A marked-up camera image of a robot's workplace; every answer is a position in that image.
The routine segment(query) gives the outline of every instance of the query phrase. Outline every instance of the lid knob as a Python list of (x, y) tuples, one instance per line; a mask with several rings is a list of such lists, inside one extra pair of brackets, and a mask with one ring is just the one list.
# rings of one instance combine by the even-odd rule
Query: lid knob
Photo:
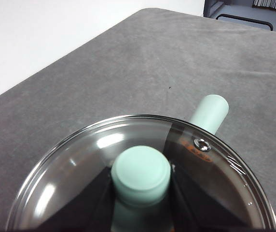
[(170, 164), (158, 150), (134, 146), (117, 157), (111, 176), (120, 200), (129, 205), (150, 206), (166, 195)]

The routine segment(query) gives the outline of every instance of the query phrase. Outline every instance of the glass lid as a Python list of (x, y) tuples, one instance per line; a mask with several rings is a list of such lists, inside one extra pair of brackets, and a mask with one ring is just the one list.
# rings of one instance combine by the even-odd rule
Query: glass lid
[(26, 178), (12, 206), (7, 229), (40, 226), (104, 169), (110, 170), (123, 151), (137, 145), (160, 151), (173, 171), (180, 167), (206, 196), (246, 225), (276, 229), (273, 210), (260, 184), (228, 145), (188, 122), (153, 115), (100, 121), (57, 144)]

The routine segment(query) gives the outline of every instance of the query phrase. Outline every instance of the table surface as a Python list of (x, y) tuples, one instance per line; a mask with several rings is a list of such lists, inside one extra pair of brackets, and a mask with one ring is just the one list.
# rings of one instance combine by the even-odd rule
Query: table surface
[(276, 213), (276, 32), (149, 8), (0, 96), (0, 230), (32, 167), (70, 133), (118, 115), (189, 119), (208, 94), (229, 102), (217, 136)]

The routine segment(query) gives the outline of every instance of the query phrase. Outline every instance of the mint green handle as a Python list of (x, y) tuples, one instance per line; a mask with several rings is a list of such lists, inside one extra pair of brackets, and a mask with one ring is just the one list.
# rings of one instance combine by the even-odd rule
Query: mint green handle
[(228, 114), (229, 105), (220, 95), (207, 95), (199, 103), (190, 123), (215, 134)]

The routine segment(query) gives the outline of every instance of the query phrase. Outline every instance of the mint green knob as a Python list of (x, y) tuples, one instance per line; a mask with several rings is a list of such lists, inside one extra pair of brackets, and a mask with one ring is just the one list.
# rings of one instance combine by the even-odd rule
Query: mint green knob
[(129, 205), (150, 206), (166, 195), (170, 164), (158, 150), (134, 146), (117, 157), (111, 176), (120, 200)]
[(220, 95), (207, 95), (199, 103), (190, 123), (215, 134), (228, 114), (229, 105)]

